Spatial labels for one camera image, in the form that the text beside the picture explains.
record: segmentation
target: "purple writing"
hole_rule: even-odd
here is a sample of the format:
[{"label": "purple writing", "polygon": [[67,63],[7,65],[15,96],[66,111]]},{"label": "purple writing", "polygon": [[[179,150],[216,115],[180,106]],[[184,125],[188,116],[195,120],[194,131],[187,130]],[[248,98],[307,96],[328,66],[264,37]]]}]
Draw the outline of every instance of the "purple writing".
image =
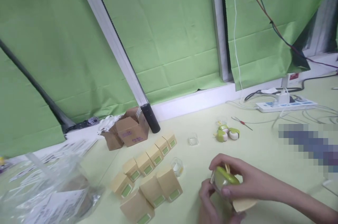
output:
[{"label": "purple writing", "polygon": [[139,141],[142,141],[142,140],[143,140],[143,138],[137,137],[137,138],[133,139],[133,142],[139,142]]},{"label": "purple writing", "polygon": [[129,135],[131,135],[131,131],[123,133],[123,134],[122,134],[122,137],[124,138],[124,137],[127,137],[127,136],[129,136]]}]

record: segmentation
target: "green curtain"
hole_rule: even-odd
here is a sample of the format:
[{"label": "green curtain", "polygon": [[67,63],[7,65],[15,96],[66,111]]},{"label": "green curtain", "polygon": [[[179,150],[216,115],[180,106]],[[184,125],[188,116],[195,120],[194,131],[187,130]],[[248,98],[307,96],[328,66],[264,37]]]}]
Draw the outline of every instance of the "green curtain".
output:
[{"label": "green curtain", "polygon": [[1,0],[0,38],[74,122],[137,105],[87,0]]},{"label": "green curtain", "polygon": [[103,0],[151,104],[223,85],[211,0]]},{"label": "green curtain", "polygon": [[[267,13],[284,39],[293,44],[316,12],[321,0],[263,0]],[[233,32],[234,0],[225,0],[232,74],[240,89]],[[255,0],[236,0],[236,48],[243,88],[299,72],[290,48],[274,33]]]},{"label": "green curtain", "polygon": [[41,95],[0,49],[0,155],[15,157],[64,141]]}]

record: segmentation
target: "red wire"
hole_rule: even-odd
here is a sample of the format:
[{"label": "red wire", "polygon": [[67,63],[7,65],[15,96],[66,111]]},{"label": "red wire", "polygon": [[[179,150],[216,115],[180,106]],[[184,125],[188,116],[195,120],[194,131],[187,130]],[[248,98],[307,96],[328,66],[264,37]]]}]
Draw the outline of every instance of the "red wire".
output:
[{"label": "red wire", "polygon": [[[257,3],[259,4],[259,6],[260,6],[260,8],[262,9],[262,11],[264,12],[264,14],[269,18],[270,23],[275,27],[277,33],[278,33],[280,36],[282,36],[281,33],[279,32],[277,26],[275,25],[274,21],[271,19],[271,17],[268,15],[268,13],[264,10],[264,8],[263,8],[263,6],[260,4],[259,0],[256,0],[256,1],[257,1]],[[297,54],[299,54],[300,56],[302,56],[301,53],[300,53],[295,47],[293,47],[292,45],[290,45],[290,44],[288,44],[288,43],[285,43],[285,44],[286,44],[287,46],[289,46],[291,49],[293,49]],[[313,62],[313,63],[322,64],[322,65],[325,65],[325,66],[330,66],[330,67],[333,67],[333,68],[337,68],[337,69],[338,69],[337,66],[333,66],[333,65],[329,65],[329,64],[324,64],[324,63],[321,63],[321,62],[317,62],[317,61],[314,61],[314,60],[312,60],[312,59],[310,59],[310,58],[307,58],[307,57],[306,57],[306,59],[307,59],[308,61]]]}]

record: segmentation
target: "hand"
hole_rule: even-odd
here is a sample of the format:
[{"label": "hand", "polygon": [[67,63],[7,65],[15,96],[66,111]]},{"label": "hand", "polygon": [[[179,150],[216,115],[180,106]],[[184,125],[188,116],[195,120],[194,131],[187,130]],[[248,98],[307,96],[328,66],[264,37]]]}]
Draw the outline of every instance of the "hand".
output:
[{"label": "hand", "polygon": [[217,166],[230,165],[233,175],[241,175],[243,183],[228,185],[222,188],[222,194],[228,198],[253,198],[260,200],[281,201],[283,192],[290,185],[274,178],[273,176],[251,166],[250,164],[228,155],[218,154],[210,164],[209,169],[215,170]]},{"label": "hand", "polygon": [[[215,189],[210,183],[210,179],[204,180],[199,191],[199,197],[202,201],[199,224],[222,224],[222,219],[218,216],[216,208],[210,200],[214,192]],[[234,215],[229,224],[240,224],[245,216],[245,212]]]}]

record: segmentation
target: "small cardboard box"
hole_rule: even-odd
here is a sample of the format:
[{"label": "small cardboard box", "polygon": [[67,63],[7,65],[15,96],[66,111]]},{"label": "small cardboard box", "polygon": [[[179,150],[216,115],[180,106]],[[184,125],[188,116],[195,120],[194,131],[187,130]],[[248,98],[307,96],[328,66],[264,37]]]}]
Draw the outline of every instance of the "small cardboard box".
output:
[{"label": "small cardboard box", "polygon": [[135,180],[141,175],[141,171],[138,169],[134,158],[129,159],[125,164],[123,164],[122,170],[132,182],[135,182]]},{"label": "small cardboard box", "polygon": [[110,184],[110,188],[120,199],[127,197],[132,189],[134,183],[123,173],[119,172]]},{"label": "small cardboard box", "polygon": [[122,200],[120,209],[133,224],[146,224],[155,217],[154,208],[145,199],[140,189],[133,191]]},{"label": "small cardboard box", "polygon": [[163,155],[155,144],[152,145],[146,152],[155,167],[163,160]]},{"label": "small cardboard box", "polygon": [[164,196],[169,202],[173,202],[179,195],[183,193],[180,183],[170,165],[162,168],[156,178],[162,188]]},{"label": "small cardboard box", "polygon": [[127,110],[115,126],[118,135],[127,147],[148,139],[148,122],[137,107]]},{"label": "small cardboard box", "polygon": [[170,149],[176,146],[177,140],[176,140],[175,134],[173,134],[172,132],[168,132],[162,137],[168,142]]},{"label": "small cardboard box", "polygon": [[163,137],[159,138],[155,142],[155,145],[161,151],[161,153],[163,154],[163,156],[165,156],[170,151],[169,144],[168,144],[168,142]]},{"label": "small cardboard box", "polygon": [[119,149],[124,145],[119,135],[117,134],[115,125],[113,125],[108,132],[101,132],[101,135],[104,136],[104,138],[106,139],[109,151]]},{"label": "small cardboard box", "polygon": [[165,196],[155,174],[142,178],[140,189],[154,208],[165,201]]},{"label": "small cardboard box", "polygon": [[137,166],[144,176],[147,176],[155,168],[146,152],[135,159]]}]

